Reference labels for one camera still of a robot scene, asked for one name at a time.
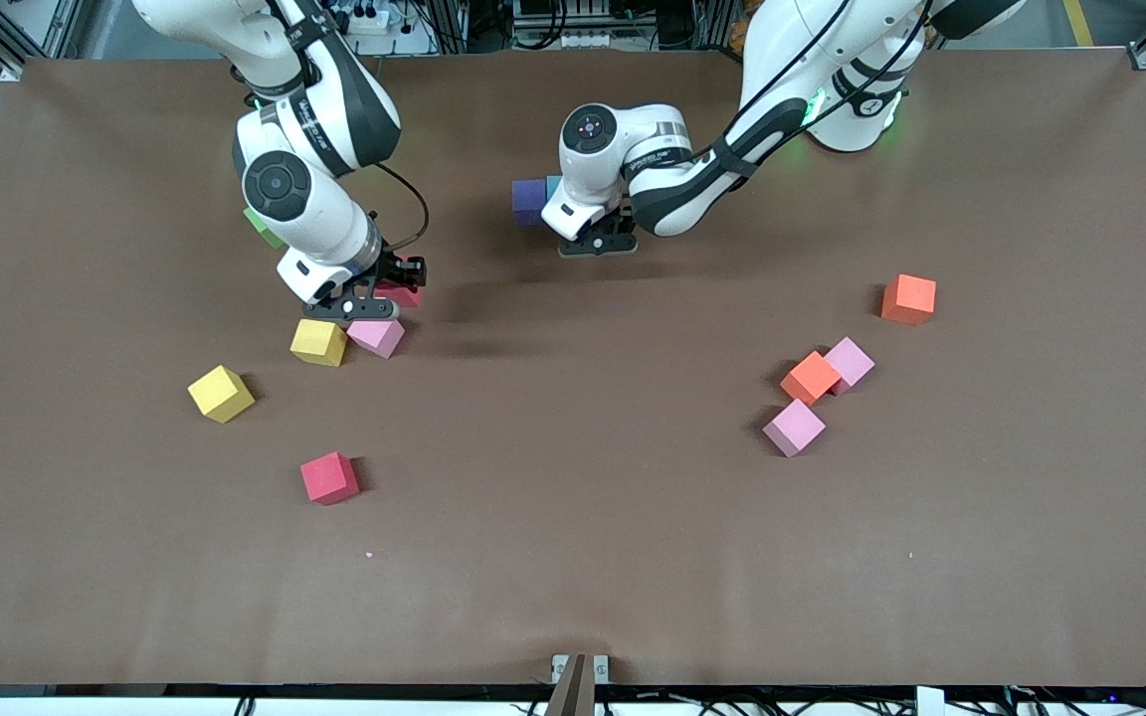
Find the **pink cube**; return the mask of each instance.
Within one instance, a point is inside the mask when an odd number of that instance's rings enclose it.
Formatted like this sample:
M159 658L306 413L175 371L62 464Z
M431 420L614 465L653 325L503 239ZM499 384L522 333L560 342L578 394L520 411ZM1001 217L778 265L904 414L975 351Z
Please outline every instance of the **pink cube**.
M786 457L802 453L802 449L808 448L808 443L816 440L816 435L824 430L825 423L819 422L816 414L810 411L802 400L786 404L786 409L778 412L777 417L763 427L768 440L776 443Z
M382 359L392 357L401 336L405 326L400 321L353 321L347 326L347 338Z
M825 361L838 371L838 381L831 388L834 395L842 395L863 379L864 373L873 368L873 359L861 351L861 346L855 340L845 338L838 345L829 349Z
M401 308L418 308L423 305L423 291L406 289L403 285L383 284L374 290L374 298L391 298Z
M305 463L299 467L299 472L304 474L308 499L317 504L336 504L360 493L351 459L340 453L323 455L311 463Z

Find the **purple cube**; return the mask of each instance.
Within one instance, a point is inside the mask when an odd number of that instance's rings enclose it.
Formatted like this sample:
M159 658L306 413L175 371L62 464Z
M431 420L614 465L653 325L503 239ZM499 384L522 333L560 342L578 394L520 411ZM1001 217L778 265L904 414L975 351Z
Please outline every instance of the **purple cube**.
M816 435L824 430L825 423L819 422L816 414L810 411L802 400L786 404L786 409L763 427L768 440L776 443L786 457L802 453L802 449L808 448L808 443L816 440Z
M547 204L545 180L516 180L510 182L510 210L523 227L542 223L542 207Z
M391 359L395 345L405 336L400 321L353 321L347 338L379 359Z
M857 380L863 379L864 373L868 373L870 368L873 368L873 359L865 355L861 351L861 346L850 338L838 341L838 345L829 349L829 353L825 354L825 361L833 367L833 370L838 371L838 381L831 388L834 395L847 393L851 386L856 385Z

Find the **yellow cube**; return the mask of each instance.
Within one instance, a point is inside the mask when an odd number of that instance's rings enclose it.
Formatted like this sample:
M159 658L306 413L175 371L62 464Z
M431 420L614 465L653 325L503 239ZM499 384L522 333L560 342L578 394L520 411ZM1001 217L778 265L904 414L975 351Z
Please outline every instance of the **yellow cube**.
M197 403L203 416L217 423L227 423L254 404L254 395L251 395L241 376L222 365L188 386L188 395L193 395L193 402Z
M306 363L337 368L343 363L343 352L346 346L347 336L336 323L304 318L295 331L290 353L295 353Z

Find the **blue cube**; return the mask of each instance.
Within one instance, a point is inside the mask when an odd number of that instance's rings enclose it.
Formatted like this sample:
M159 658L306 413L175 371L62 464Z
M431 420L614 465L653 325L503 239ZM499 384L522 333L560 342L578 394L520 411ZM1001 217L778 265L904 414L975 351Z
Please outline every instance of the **blue cube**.
M547 204L547 182L542 180L516 180L510 182L510 210L516 222L523 227L542 223L542 207Z

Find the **green cube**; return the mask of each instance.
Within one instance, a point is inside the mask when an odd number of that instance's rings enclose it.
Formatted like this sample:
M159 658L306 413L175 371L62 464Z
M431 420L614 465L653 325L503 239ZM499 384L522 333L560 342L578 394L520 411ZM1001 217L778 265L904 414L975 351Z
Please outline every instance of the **green cube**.
M254 208L246 207L242 213L245 214L245 219L249 219L251 226L254 227L254 230L258 230L259 235L264 236L264 241L267 241L268 245L272 245L273 249L281 249L285 245L285 242L277 238L275 233L267 227L264 219L260 219L259 214L254 213Z

